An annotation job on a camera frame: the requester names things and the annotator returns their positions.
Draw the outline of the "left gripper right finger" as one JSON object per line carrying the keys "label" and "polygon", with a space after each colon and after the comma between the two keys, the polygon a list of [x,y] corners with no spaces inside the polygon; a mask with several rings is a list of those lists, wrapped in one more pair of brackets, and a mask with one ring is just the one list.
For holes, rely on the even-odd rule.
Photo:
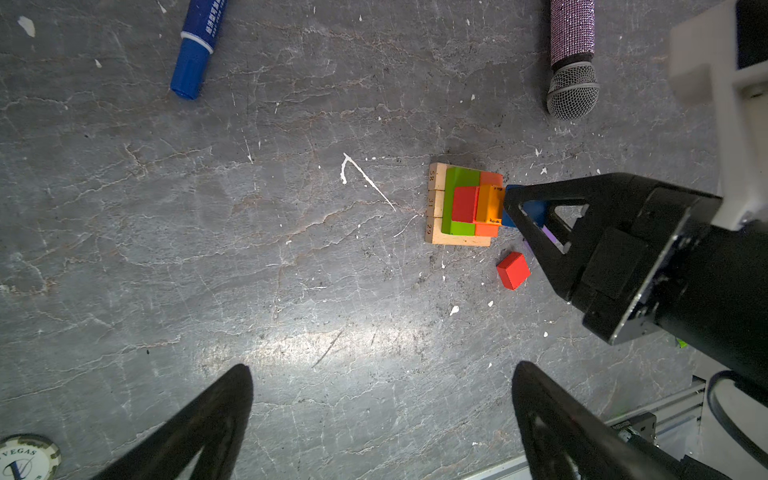
{"label": "left gripper right finger", "polygon": [[518,363],[511,393],[534,479],[675,477],[663,464],[623,441],[534,363]]}

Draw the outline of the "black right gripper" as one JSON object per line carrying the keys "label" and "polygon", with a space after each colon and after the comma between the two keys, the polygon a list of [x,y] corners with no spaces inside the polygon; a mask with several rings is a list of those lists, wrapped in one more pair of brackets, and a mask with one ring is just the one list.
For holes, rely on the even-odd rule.
{"label": "black right gripper", "polygon": [[646,179],[626,173],[512,186],[504,208],[519,231],[535,225],[523,211],[528,201],[549,203],[545,225],[570,244],[564,255],[535,256],[553,290],[565,300],[584,293],[583,323],[610,345],[657,330],[654,277],[722,204],[672,187],[648,194]]}

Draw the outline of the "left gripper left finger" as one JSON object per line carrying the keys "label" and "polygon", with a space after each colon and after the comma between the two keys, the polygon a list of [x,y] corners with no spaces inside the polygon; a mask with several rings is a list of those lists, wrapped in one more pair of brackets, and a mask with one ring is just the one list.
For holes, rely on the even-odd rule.
{"label": "left gripper left finger", "polygon": [[193,479],[229,479],[252,405],[250,369],[237,364],[140,445],[95,477],[175,479],[195,461]]}

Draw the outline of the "purple cube block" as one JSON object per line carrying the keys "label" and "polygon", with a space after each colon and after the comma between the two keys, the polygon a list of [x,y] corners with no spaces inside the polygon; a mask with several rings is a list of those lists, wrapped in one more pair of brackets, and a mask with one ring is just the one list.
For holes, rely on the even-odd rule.
{"label": "purple cube block", "polygon": [[532,225],[527,230],[521,229],[520,232],[530,252],[536,257],[554,253],[564,255],[569,250],[570,244],[561,242],[546,225]]}

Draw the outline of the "blue cube block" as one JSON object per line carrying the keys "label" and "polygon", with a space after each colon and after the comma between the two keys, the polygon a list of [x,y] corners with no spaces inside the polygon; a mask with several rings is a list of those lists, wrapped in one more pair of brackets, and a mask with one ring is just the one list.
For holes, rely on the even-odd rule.
{"label": "blue cube block", "polygon": [[[549,203],[546,201],[528,201],[523,204],[523,211],[535,223],[536,226],[543,228],[545,226]],[[504,227],[515,228],[516,225],[508,215],[505,208],[501,209],[502,225]]]}

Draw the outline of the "red cube block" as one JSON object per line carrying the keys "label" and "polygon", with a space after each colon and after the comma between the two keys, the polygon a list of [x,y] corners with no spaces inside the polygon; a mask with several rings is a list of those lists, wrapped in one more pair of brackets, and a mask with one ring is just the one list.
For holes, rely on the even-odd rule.
{"label": "red cube block", "polygon": [[496,270],[503,286],[508,290],[516,290],[531,275],[525,257],[520,252],[511,252],[496,265]]}

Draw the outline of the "orange yellow block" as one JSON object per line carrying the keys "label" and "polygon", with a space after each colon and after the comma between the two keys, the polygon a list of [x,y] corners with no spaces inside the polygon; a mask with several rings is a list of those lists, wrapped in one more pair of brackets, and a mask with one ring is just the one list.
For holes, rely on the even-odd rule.
{"label": "orange yellow block", "polygon": [[500,226],[502,224],[501,209],[503,208],[505,189],[490,184],[480,185],[479,188],[475,224]]}

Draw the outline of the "orange-red long block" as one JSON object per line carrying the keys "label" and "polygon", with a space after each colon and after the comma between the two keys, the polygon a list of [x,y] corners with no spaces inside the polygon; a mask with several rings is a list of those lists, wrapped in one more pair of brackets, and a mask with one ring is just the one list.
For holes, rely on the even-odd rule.
{"label": "orange-red long block", "polygon": [[495,238],[502,225],[504,197],[503,177],[499,173],[481,172],[475,210],[475,235]]}

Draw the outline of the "red long block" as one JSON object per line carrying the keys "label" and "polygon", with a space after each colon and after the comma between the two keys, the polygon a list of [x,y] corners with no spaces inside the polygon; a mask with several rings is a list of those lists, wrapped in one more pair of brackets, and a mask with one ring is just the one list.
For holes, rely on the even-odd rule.
{"label": "red long block", "polygon": [[453,190],[451,220],[474,224],[479,199],[478,186],[459,186]]}

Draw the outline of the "green block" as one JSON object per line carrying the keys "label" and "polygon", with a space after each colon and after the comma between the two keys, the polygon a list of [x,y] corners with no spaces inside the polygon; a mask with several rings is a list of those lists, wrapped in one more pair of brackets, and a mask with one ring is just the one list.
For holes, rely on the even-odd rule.
{"label": "green block", "polygon": [[476,188],[481,172],[462,167],[449,167],[445,176],[445,193],[441,231],[453,236],[474,236]]}

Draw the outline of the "natural wood block 29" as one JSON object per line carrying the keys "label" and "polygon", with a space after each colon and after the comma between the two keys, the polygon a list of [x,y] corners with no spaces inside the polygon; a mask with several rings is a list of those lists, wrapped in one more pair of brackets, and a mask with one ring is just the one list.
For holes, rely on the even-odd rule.
{"label": "natural wood block 29", "polygon": [[425,241],[434,245],[489,247],[490,237],[451,235],[442,232],[442,219],[428,217],[426,223]]}

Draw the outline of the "natural wood block 31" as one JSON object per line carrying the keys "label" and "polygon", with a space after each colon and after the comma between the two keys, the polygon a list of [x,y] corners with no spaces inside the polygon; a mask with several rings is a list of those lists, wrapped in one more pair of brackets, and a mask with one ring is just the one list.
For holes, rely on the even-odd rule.
{"label": "natural wood block 31", "polygon": [[442,218],[444,211],[444,190],[429,190],[427,197],[427,216],[430,218]]}

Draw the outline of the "natural wood block 58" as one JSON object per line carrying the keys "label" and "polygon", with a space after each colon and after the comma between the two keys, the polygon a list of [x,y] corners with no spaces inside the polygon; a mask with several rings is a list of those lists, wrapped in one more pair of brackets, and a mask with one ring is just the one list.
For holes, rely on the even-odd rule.
{"label": "natural wood block 58", "polygon": [[444,191],[446,185],[446,173],[449,168],[445,163],[431,163],[429,166],[428,174],[428,190],[429,191]]}

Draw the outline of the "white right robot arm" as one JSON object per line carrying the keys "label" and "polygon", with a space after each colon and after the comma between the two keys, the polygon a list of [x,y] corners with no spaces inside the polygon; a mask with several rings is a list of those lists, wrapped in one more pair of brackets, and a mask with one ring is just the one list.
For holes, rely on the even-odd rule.
{"label": "white right robot arm", "polygon": [[717,196],[612,173],[510,189],[555,293],[609,344],[664,330],[767,383],[767,226],[717,227]]}

